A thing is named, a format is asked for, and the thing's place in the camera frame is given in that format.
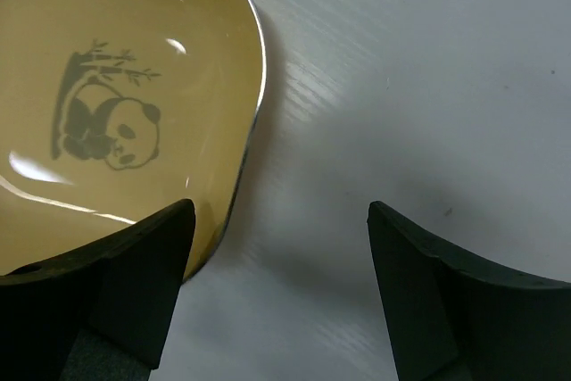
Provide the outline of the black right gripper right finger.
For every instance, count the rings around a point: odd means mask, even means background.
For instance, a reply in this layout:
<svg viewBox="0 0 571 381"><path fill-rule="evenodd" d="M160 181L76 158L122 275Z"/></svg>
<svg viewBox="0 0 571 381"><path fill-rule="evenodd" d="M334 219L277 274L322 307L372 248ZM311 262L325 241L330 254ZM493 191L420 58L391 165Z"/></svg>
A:
<svg viewBox="0 0 571 381"><path fill-rule="evenodd" d="M569 379L567 282L489 261L381 202L368 236L399 379Z"/></svg>

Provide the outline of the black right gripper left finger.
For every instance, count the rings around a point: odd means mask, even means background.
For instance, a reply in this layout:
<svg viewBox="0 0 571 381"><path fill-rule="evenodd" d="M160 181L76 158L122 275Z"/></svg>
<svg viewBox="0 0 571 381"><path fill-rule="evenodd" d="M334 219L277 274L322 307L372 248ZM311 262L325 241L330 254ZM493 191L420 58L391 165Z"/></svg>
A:
<svg viewBox="0 0 571 381"><path fill-rule="evenodd" d="M136 380L161 362L195 229L179 200L1 278L4 380Z"/></svg>

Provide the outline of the yellow square panda dish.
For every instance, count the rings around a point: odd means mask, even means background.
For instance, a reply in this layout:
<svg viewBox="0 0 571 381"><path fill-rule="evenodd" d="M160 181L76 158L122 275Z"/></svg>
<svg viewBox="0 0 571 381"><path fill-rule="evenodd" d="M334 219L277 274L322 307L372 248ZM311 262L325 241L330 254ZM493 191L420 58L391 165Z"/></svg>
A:
<svg viewBox="0 0 571 381"><path fill-rule="evenodd" d="M1 270L194 202L222 237L267 81L253 0L1 0Z"/></svg>

